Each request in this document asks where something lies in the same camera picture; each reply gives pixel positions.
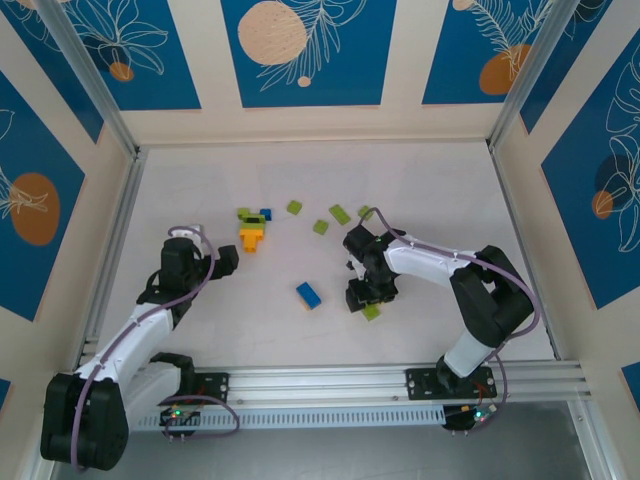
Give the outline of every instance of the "cable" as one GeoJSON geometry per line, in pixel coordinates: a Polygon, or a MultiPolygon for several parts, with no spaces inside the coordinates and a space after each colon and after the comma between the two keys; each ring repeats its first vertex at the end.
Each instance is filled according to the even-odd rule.
{"type": "Polygon", "coordinates": [[[479,425],[476,424],[476,426],[470,430],[471,432],[477,432],[478,430],[485,428],[487,424],[494,421],[498,416],[498,413],[502,411],[502,407],[507,403],[507,397],[509,396],[509,389],[507,388],[507,372],[504,369],[504,364],[502,363],[502,360],[500,360],[500,357],[497,354],[495,354],[495,357],[496,362],[498,362],[498,366],[500,367],[500,374],[502,375],[502,398],[500,399],[500,403],[498,404],[496,411],[493,412],[493,415],[487,417],[487,419],[484,422],[480,422],[479,425]]]}
{"type": "Polygon", "coordinates": [[[191,227],[172,227],[169,229],[168,235],[171,236],[171,234],[176,230],[187,230],[191,233],[195,233],[200,237],[202,242],[209,249],[209,253],[211,254],[211,264],[209,265],[209,271],[207,272],[207,275],[204,277],[204,280],[202,281],[202,283],[198,285],[195,289],[187,293],[186,295],[180,298],[177,298],[175,300],[172,300],[170,302],[167,302],[163,305],[158,305],[157,307],[153,307],[151,310],[148,310],[142,315],[140,315],[137,318],[137,322],[131,323],[111,343],[107,351],[104,353],[102,358],[100,358],[100,360],[96,364],[95,368],[89,374],[89,378],[87,378],[87,381],[84,383],[84,386],[82,387],[82,391],[80,392],[80,397],[78,398],[78,403],[76,404],[76,412],[75,412],[75,415],[73,416],[73,426],[71,428],[71,465],[78,473],[82,473],[87,470],[86,467],[81,467],[80,464],[78,463],[78,437],[80,436],[80,422],[82,421],[82,410],[84,409],[84,406],[87,402],[87,396],[89,394],[89,389],[91,388],[91,384],[93,383],[96,376],[98,375],[98,372],[100,372],[101,369],[105,368],[105,362],[109,360],[109,357],[111,356],[111,354],[116,350],[116,348],[118,348],[120,343],[122,343],[122,341],[127,337],[127,335],[131,333],[131,331],[134,328],[139,327],[143,321],[145,321],[147,318],[151,317],[152,315],[155,315],[156,313],[161,312],[162,310],[167,310],[169,308],[175,307],[176,305],[179,305],[182,302],[185,302],[195,297],[198,293],[200,293],[200,290],[204,288],[204,286],[207,284],[207,282],[211,278],[211,275],[213,274],[215,261],[213,259],[213,246],[211,245],[211,242],[209,242],[209,239],[205,237],[204,234],[202,234],[195,228],[191,228],[191,227]]]}
{"type": "Polygon", "coordinates": [[[380,212],[380,209],[378,209],[377,207],[372,207],[369,210],[367,210],[360,217],[360,221],[358,222],[358,226],[362,225],[364,220],[367,218],[367,215],[369,215],[369,213],[371,213],[371,212],[375,212],[378,215],[378,218],[380,218],[380,221],[382,222],[382,225],[384,225],[384,227],[387,229],[387,231],[396,240],[404,243],[405,245],[409,245],[411,248],[419,248],[419,249],[422,249],[422,250],[426,250],[428,252],[436,253],[438,255],[441,255],[441,256],[444,256],[444,257],[447,257],[447,258],[460,259],[460,260],[465,260],[465,261],[470,262],[470,263],[475,263],[476,265],[479,265],[482,268],[486,268],[487,270],[491,270],[492,272],[495,272],[495,273],[497,273],[499,275],[502,275],[507,280],[510,280],[511,282],[515,283],[516,286],[518,288],[520,288],[525,293],[525,295],[529,298],[529,301],[531,302],[531,305],[533,305],[533,320],[531,321],[531,324],[528,327],[523,328],[519,332],[512,333],[511,335],[509,335],[506,338],[506,340],[504,342],[502,342],[502,344],[500,346],[498,346],[493,352],[491,352],[489,355],[487,355],[487,357],[484,359],[484,362],[488,362],[493,357],[496,358],[496,361],[498,362],[498,366],[500,367],[500,373],[502,374],[503,391],[502,391],[502,400],[500,401],[500,408],[498,408],[496,410],[496,412],[491,417],[488,417],[486,421],[482,422],[478,427],[474,428],[472,431],[476,431],[476,430],[478,430],[480,428],[483,428],[484,426],[486,426],[488,423],[490,423],[493,420],[493,418],[497,415],[497,413],[500,410],[502,410],[502,407],[507,403],[507,397],[508,397],[507,374],[505,372],[504,365],[502,364],[502,361],[500,360],[500,357],[498,356],[498,353],[500,353],[500,351],[504,348],[504,346],[506,345],[506,343],[509,340],[512,340],[512,339],[518,338],[518,337],[522,337],[522,336],[530,333],[531,331],[533,331],[538,326],[538,323],[540,322],[541,311],[542,311],[542,306],[540,305],[540,301],[538,300],[538,297],[531,291],[531,289],[527,286],[527,284],[524,283],[521,279],[519,279],[515,275],[511,274],[510,272],[507,272],[506,270],[504,270],[504,269],[502,269],[502,268],[500,268],[500,267],[498,267],[496,265],[493,265],[492,263],[485,262],[484,260],[480,260],[480,259],[478,259],[476,257],[472,257],[472,256],[466,255],[464,253],[458,253],[456,250],[445,250],[445,249],[436,247],[434,245],[428,245],[426,243],[412,242],[410,240],[407,240],[406,238],[404,238],[401,235],[399,235],[391,227],[391,225],[389,225],[387,220],[382,215],[382,212],[380,212]]]}
{"type": "MultiPolygon", "coordinates": [[[[225,402],[223,402],[222,400],[218,400],[215,397],[210,397],[208,395],[178,395],[174,397],[165,398],[161,403],[184,401],[184,400],[201,400],[203,402],[212,402],[212,403],[215,403],[216,405],[220,405],[221,407],[224,407],[231,414],[231,416],[233,417],[233,421],[236,424],[233,430],[229,430],[228,432],[206,433],[198,436],[192,436],[190,437],[191,440],[228,437],[230,435],[237,433],[238,430],[240,430],[240,417],[238,417],[238,414],[235,412],[235,410],[231,408],[229,405],[227,405],[225,402]]],[[[173,438],[173,435],[171,435],[171,433],[169,432],[169,427],[171,426],[172,421],[173,421],[173,418],[169,418],[167,420],[164,426],[164,431],[162,432],[164,436],[169,439],[173,438]]]]}
{"type": "Polygon", "coordinates": [[[487,358],[484,360],[485,362],[489,361],[491,358],[493,358],[493,356],[497,355],[497,353],[500,352],[500,350],[502,350],[502,348],[504,347],[504,344],[506,342],[508,342],[509,340],[512,340],[514,338],[522,337],[523,335],[526,335],[527,333],[531,332],[534,328],[536,328],[538,326],[538,322],[540,322],[540,312],[542,310],[542,307],[540,306],[540,301],[538,300],[538,297],[527,286],[527,284],[524,283],[522,280],[520,280],[518,277],[516,277],[515,275],[511,274],[510,272],[507,272],[503,268],[500,268],[500,267],[498,267],[498,266],[496,266],[496,265],[494,265],[492,263],[485,262],[484,260],[480,260],[480,259],[478,259],[476,257],[472,257],[472,256],[466,255],[464,253],[458,253],[456,250],[445,250],[443,248],[436,247],[435,245],[428,245],[426,243],[412,242],[410,240],[407,240],[406,238],[404,238],[401,235],[399,235],[391,227],[391,225],[389,225],[387,220],[382,215],[382,212],[380,212],[380,209],[378,209],[377,207],[372,207],[369,210],[367,210],[360,217],[360,221],[358,222],[358,226],[362,225],[362,223],[364,222],[364,220],[367,217],[367,215],[369,215],[369,213],[371,213],[371,212],[375,212],[378,215],[378,217],[380,218],[380,221],[382,222],[382,225],[384,225],[384,227],[389,231],[389,233],[396,240],[404,243],[405,245],[409,245],[412,248],[419,248],[421,250],[426,250],[428,252],[436,253],[436,254],[441,255],[443,257],[454,258],[454,259],[459,258],[460,260],[465,260],[467,262],[475,263],[476,265],[479,265],[479,266],[481,266],[483,268],[486,268],[487,270],[491,270],[492,272],[495,272],[495,273],[503,276],[507,280],[510,280],[511,282],[515,283],[518,286],[518,288],[520,288],[525,293],[525,295],[529,298],[529,301],[533,305],[533,321],[531,322],[531,324],[528,327],[523,328],[521,331],[516,332],[516,333],[512,333],[509,337],[507,337],[507,339],[503,342],[502,345],[500,345],[489,356],[487,356],[487,358]]]}
{"type": "Polygon", "coordinates": [[[478,382],[473,382],[476,384],[476,386],[478,387],[478,405],[476,405],[477,407],[482,405],[482,390],[484,389],[484,387],[482,385],[480,385],[478,382]]]}

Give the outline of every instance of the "blue lego brick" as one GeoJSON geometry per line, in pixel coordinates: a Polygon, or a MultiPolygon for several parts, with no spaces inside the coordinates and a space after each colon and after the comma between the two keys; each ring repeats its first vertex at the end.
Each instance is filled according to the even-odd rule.
{"type": "Polygon", "coordinates": [[[270,208],[261,208],[260,215],[264,215],[264,219],[267,222],[271,221],[271,209],[270,208]]]}
{"type": "Polygon", "coordinates": [[[640,362],[622,367],[622,373],[627,385],[629,385],[636,407],[640,410],[640,362]]]}
{"type": "Polygon", "coordinates": [[[304,282],[302,285],[297,287],[296,290],[298,291],[300,297],[302,297],[304,303],[307,304],[307,308],[309,310],[313,310],[322,303],[320,297],[316,294],[316,292],[313,291],[313,288],[311,288],[311,285],[309,285],[307,282],[304,282]]]}

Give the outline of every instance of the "yellow lego brick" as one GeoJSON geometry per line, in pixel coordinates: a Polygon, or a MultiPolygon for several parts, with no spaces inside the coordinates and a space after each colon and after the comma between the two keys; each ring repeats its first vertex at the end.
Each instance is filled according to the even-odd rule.
{"type": "Polygon", "coordinates": [[[264,238],[264,230],[240,229],[242,248],[246,253],[256,253],[258,242],[264,238]]]}

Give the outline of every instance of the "beige circle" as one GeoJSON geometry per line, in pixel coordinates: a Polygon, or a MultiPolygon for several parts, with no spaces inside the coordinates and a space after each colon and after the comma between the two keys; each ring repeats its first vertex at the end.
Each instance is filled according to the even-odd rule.
{"type": "Polygon", "coordinates": [[[296,58],[307,46],[307,30],[287,5],[256,3],[238,24],[240,45],[247,56],[261,65],[280,65],[296,58]]]}
{"type": "MultiPolygon", "coordinates": [[[[23,7],[27,7],[29,10],[35,10],[36,6],[33,4],[33,0],[16,0],[23,7]]],[[[58,0],[58,3],[67,3],[70,0],[58,0]]]]}
{"type": "Polygon", "coordinates": [[[474,3],[474,0],[452,0],[451,5],[456,10],[462,11],[471,8],[474,3]]]}

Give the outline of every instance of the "orange circle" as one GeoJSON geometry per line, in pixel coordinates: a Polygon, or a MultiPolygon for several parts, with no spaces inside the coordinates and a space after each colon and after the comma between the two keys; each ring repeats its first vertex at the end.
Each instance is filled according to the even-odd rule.
{"type": "Polygon", "coordinates": [[[489,60],[480,74],[480,90],[487,95],[509,93],[530,49],[531,45],[516,45],[489,60]],[[515,62],[515,74],[511,69],[512,61],[515,62]]]}
{"type": "Polygon", "coordinates": [[[109,66],[109,73],[120,82],[130,82],[133,80],[133,69],[122,62],[113,62],[109,66]]]}
{"type": "Polygon", "coordinates": [[[60,222],[60,199],[51,180],[39,173],[20,175],[13,182],[9,199],[18,203],[11,209],[11,221],[25,242],[41,247],[53,240],[60,222]],[[40,208],[29,205],[29,199],[35,201],[42,195],[47,197],[38,202],[40,208]]]}
{"type": "Polygon", "coordinates": [[[593,196],[591,209],[596,217],[604,220],[613,212],[613,197],[607,191],[599,191],[593,196]]]}

